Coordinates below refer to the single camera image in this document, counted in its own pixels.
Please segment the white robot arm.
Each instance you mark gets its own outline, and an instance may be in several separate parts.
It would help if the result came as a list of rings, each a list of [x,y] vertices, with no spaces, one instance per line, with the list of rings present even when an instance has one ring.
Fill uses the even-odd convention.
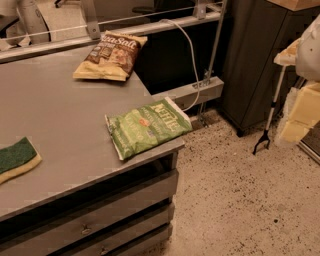
[[[274,63],[294,66],[298,76],[320,81],[320,14],[299,39],[276,55]]]

